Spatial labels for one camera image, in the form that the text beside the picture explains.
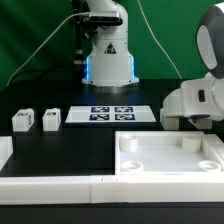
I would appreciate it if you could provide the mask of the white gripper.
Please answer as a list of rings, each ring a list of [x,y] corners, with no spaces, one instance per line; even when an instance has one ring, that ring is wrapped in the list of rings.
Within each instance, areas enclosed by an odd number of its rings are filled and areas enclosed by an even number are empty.
[[[184,81],[163,101],[165,117],[224,119],[224,79]]]

